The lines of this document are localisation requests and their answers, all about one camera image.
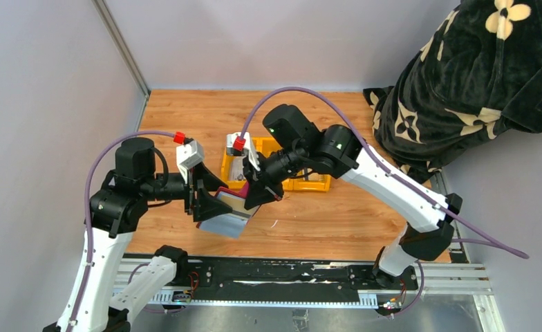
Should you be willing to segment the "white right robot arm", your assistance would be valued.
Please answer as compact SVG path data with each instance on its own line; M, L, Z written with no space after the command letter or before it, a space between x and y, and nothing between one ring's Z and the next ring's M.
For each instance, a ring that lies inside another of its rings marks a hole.
M319 130L294 105L275 107L263 126L280 146L269 156L256 150L247 133L228 137L227 150L245 154L245 208L281 200L283 182L305 169L369 192L406 220L398 238L381 249L372 271L375 284L385 289L398 283L415 261L434 261L449 247L454 235L451 222L462 206L459 195L427 189L365 147L365 140L351 128L333 124Z

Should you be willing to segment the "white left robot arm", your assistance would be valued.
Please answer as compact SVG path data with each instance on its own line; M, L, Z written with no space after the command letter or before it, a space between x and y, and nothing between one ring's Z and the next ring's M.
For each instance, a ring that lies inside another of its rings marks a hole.
M170 283L190 276L188 254L173 246L159 248L147 267L120 293L114 284L122 258L141 217L162 202L179 200L195 222L230 213L214 192L224 182L204 165L203 148L183 133L169 137L178 145L176 173L156 171L165 156L151 131L138 131L110 143L115 154L98 192L84 190L84 247L71 295L48 331L129 331L150 299Z

